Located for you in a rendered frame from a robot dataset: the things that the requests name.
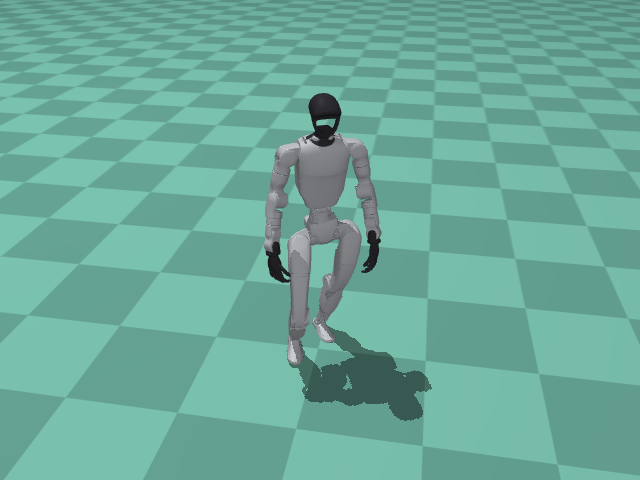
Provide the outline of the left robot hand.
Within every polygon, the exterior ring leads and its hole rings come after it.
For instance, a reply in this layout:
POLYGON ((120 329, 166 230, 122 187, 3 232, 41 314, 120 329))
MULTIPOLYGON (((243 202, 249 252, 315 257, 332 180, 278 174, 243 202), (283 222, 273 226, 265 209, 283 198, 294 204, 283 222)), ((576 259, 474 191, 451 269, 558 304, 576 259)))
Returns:
POLYGON ((367 266, 368 268, 365 268, 365 270, 361 271, 362 273, 368 273, 376 265, 378 254, 379 254, 380 242, 381 242, 380 238, 376 240, 376 232, 374 230, 370 230, 368 232, 368 240, 367 240, 367 243, 370 244, 369 257, 367 261, 363 264, 363 267, 367 266))

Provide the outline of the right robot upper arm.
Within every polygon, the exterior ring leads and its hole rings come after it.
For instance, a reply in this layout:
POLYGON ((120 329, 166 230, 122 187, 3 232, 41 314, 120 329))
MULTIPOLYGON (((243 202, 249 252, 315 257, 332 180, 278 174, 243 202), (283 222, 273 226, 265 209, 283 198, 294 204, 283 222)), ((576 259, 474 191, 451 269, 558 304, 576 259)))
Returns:
POLYGON ((283 189, 289 178, 290 167, 298 160, 299 150, 298 143, 290 143, 280 146, 275 153, 269 190, 269 194, 274 193, 277 198, 275 209, 285 208, 288 204, 288 194, 284 193, 283 189))

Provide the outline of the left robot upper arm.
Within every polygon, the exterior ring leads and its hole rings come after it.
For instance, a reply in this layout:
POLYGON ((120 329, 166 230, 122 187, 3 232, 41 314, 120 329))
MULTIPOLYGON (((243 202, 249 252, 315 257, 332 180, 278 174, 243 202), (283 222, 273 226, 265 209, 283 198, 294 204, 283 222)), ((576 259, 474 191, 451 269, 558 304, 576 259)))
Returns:
POLYGON ((355 185, 356 195, 358 199, 368 199, 371 197, 370 192, 370 165, 368 159, 368 151, 362 141, 357 138, 345 138, 350 150, 350 157, 353 158, 352 164, 358 179, 358 185, 355 185))

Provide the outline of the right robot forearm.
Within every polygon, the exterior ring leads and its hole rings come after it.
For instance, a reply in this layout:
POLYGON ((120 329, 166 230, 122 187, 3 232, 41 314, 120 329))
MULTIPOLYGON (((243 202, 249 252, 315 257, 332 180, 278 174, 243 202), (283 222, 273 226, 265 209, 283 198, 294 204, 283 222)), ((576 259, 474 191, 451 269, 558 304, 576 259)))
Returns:
POLYGON ((265 206, 265 217, 266 219, 266 231, 265 231, 265 242, 264 248, 266 251, 272 252, 272 245, 274 242, 278 242, 280 245, 280 237, 281 237, 281 218, 282 212, 280 210, 276 210, 277 198, 274 193, 270 193, 267 198, 266 206, 265 206))

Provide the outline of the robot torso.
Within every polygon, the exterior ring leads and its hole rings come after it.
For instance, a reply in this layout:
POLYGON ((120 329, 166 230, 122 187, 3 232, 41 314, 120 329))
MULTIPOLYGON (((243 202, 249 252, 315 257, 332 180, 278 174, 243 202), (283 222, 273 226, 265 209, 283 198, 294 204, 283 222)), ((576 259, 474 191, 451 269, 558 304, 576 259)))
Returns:
POLYGON ((338 220, 331 211, 341 196, 346 180, 350 150, 341 133, 334 133, 335 141, 325 147, 317 146, 310 140, 319 141, 313 136, 304 135, 296 140, 300 146, 295 168, 295 184, 303 198, 309 215, 304 217, 305 228, 311 240, 311 246, 327 244, 339 238, 338 220))

